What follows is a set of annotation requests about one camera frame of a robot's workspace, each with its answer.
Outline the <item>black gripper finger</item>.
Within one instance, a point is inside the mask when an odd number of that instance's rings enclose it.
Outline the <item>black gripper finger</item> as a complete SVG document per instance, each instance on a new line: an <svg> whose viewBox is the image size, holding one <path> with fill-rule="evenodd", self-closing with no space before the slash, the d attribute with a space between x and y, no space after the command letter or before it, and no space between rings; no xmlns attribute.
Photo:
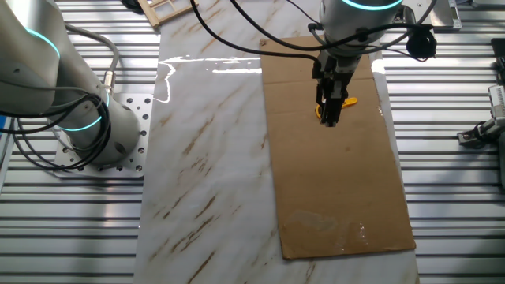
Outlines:
<svg viewBox="0 0 505 284"><path fill-rule="evenodd" d="M326 99L324 107L324 124L327 127L335 127L339 122L342 105L344 104L345 99L345 97Z"/></svg>
<svg viewBox="0 0 505 284"><path fill-rule="evenodd" d="M318 118L321 121L326 121L327 120L327 113L325 110L326 97L324 87L321 84L318 84L316 86L316 103L317 103L316 114Z"/></svg>

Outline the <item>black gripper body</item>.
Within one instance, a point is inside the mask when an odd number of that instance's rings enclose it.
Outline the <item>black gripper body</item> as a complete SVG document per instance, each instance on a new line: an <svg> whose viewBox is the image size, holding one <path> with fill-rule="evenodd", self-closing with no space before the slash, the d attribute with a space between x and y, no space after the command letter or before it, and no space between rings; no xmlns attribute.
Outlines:
<svg viewBox="0 0 505 284"><path fill-rule="evenodd" d="M334 56L321 51L312 68L312 78L317 80L324 99L345 99L347 86L354 75L361 56Z"/></svg>

